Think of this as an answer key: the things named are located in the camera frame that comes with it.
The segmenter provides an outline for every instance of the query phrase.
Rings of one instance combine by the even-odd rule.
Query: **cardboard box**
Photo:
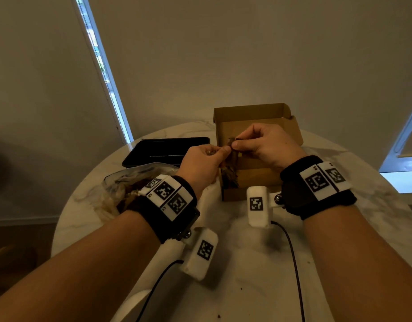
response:
[[[215,108],[213,120],[216,142],[221,147],[227,144],[230,137],[238,136],[252,123],[279,124],[299,145],[303,144],[297,120],[291,115],[288,105],[284,103]],[[267,186],[271,192],[277,192],[282,184],[279,174],[279,171],[272,170],[258,159],[239,156],[238,188],[224,189],[221,170],[219,172],[222,200],[246,200],[246,189],[256,185]]]

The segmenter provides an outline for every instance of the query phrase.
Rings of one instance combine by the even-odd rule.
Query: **black tray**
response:
[[[146,139],[141,140],[124,159],[125,168],[148,163],[166,163],[179,167],[188,149],[193,146],[207,145],[210,139],[205,136],[196,138]]]

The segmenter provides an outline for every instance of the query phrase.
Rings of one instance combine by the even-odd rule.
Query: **qr code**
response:
[[[152,181],[150,181],[147,185],[145,185],[145,187],[148,188],[148,189],[152,189],[160,181],[161,181],[161,179],[155,178]]]
[[[337,168],[330,168],[325,170],[328,175],[332,178],[334,183],[340,183],[346,181],[345,178],[340,174]]]
[[[251,211],[263,211],[263,198],[262,197],[250,197],[249,205]]]
[[[305,181],[313,192],[317,192],[330,185],[320,172],[310,175],[308,178],[305,178]]]
[[[203,259],[208,260],[210,259],[210,255],[212,254],[213,250],[213,245],[206,242],[204,239],[202,240],[202,243],[200,244],[200,248],[197,252],[198,256],[201,256]]]
[[[155,188],[154,193],[158,195],[161,199],[166,200],[174,191],[166,182],[161,183],[158,187]]]
[[[185,208],[187,202],[177,193],[167,204],[176,214],[179,214]]]

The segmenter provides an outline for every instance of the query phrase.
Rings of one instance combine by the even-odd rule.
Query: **plastic bag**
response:
[[[146,165],[120,170],[105,177],[102,182],[104,192],[96,203],[95,211],[102,222],[108,222],[117,217],[120,212],[117,206],[128,196],[132,200],[137,196],[137,190],[131,186],[145,179],[152,180],[160,174],[174,175],[178,168],[164,163],[149,163]]]

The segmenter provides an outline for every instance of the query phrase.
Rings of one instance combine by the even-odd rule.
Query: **round table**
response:
[[[302,131],[302,135],[306,152],[336,165],[353,184],[357,206],[364,217],[412,266],[412,211],[393,187],[353,153],[310,132]],[[177,125],[142,139],[194,136],[207,136],[216,144],[213,121]],[[123,169],[121,162],[132,147],[123,146],[108,156],[75,189],[57,224],[52,255],[101,227],[103,223],[93,210],[89,195],[104,177]],[[283,232],[279,228],[251,228],[246,202],[221,202],[219,183],[203,192],[198,209],[201,215],[196,226],[209,227],[219,236],[206,278],[197,282],[177,268],[170,270],[142,320],[300,321],[294,266]],[[294,246],[307,321],[333,321],[300,218],[282,210],[275,211],[273,218],[287,229]],[[183,244],[175,240],[163,244],[128,298],[151,289],[165,267],[180,257],[182,248]],[[124,320],[134,321],[140,306]]]

